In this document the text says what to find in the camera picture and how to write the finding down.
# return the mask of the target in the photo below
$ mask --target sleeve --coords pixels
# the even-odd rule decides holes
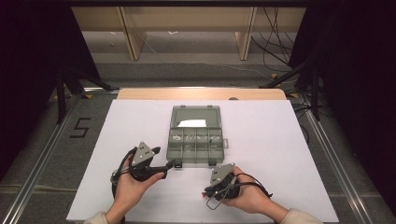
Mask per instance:
[[[320,224],[317,218],[298,209],[290,209],[280,224]]]
[[[108,224],[104,212],[97,213],[95,216],[88,218],[84,224]]]

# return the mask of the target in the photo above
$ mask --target person's left hand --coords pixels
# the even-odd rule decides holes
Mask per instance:
[[[130,155],[123,166],[128,166]],[[121,175],[117,185],[114,203],[106,212],[108,223],[120,223],[125,214],[137,205],[146,190],[163,177],[164,173],[151,176],[144,182],[135,180],[129,173]]]

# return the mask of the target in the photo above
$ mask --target gray floor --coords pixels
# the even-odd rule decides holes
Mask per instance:
[[[258,85],[267,83],[267,78],[271,78],[271,74],[279,76],[283,74],[262,65],[262,52],[254,43],[250,45],[247,61],[241,62],[233,34],[149,34],[147,41],[150,48],[144,47],[137,62],[128,60],[128,52],[122,46],[123,38],[119,35],[118,33],[85,34],[103,81],[112,86],[123,88],[160,86],[257,88]],[[277,48],[271,47],[271,49],[276,55],[283,57]],[[265,57],[267,64],[271,64],[271,68],[289,69],[281,65],[278,60],[269,56]],[[88,82],[83,82],[83,85],[94,87]],[[281,89],[292,90],[292,86],[292,82],[282,84]],[[68,117],[62,136],[51,153],[30,200],[24,207],[19,223],[68,223],[65,220],[66,215],[90,160],[111,101],[116,97],[117,94],[96,93],[90,97],[77,99],[76,107]],[[294,104],[301,102],[300,98],[290,98],[290,100]],[[323,96],[320,98],[320,104],[327,104]],[[332,115],[332,110],[329,107],[323,107],[319,112],[320,123],[366,206],[372,223],[396,223],[394,215],[376,191],[361,164],[353,157],[348,141]],[[359,223],[321,143],[315,136],[307,113],[303,113],[304,111],[299,112],[296,116],[297,118],[301,116],[299,121],[308,130],[309,148],[340,223]],[[84,138],[71,138],[72,135],[82,134],[81,130],[74,129],[80,118],[90,118],[80,123],[80,126],[88,127],[89,130]],[[37,124],[29,144],[21,151],[0,184],[1,218],[5,217],[21,186],[34,168],[41,151],[50,139],[56,120],[57,103],[56,98],[52,96],[49,98],[48,107]]]

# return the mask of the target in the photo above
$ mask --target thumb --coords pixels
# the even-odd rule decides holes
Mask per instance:
[[[155,184],[157,181],[159,181],[161,178],[163,178],[164,175],[165,175],[164,173],[158,173],[158,174],[152,175],[149,179],[147,179],[143,183],[145,183],[145,186],[148,189],[153,184]]]

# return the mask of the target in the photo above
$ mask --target hand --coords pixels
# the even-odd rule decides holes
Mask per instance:
[[[131,158],[132,155],[125,160],[123,166],[128,166]],[[146,190],[160,180],[163,175],[164,173],[158,173],[144,182],[135,180],[129,174],[121,175],[117,185],[114,203],[106,212],[107,222],[109,224],[120,223],[125,214],[139,203]]]
[[[243,173],[239,167],[235,166],[233,168],[234,175]],[[255,182],[253,178],[247,175],[239,175],[237,178],[240,183]],[[288,213],[286,208],[271,201],[258,187],[250,185],[241,186],[238,197],[234,199],[223,199],[221,202],[250,214],[263,214],[273,219],[276,223],[280,223]]]

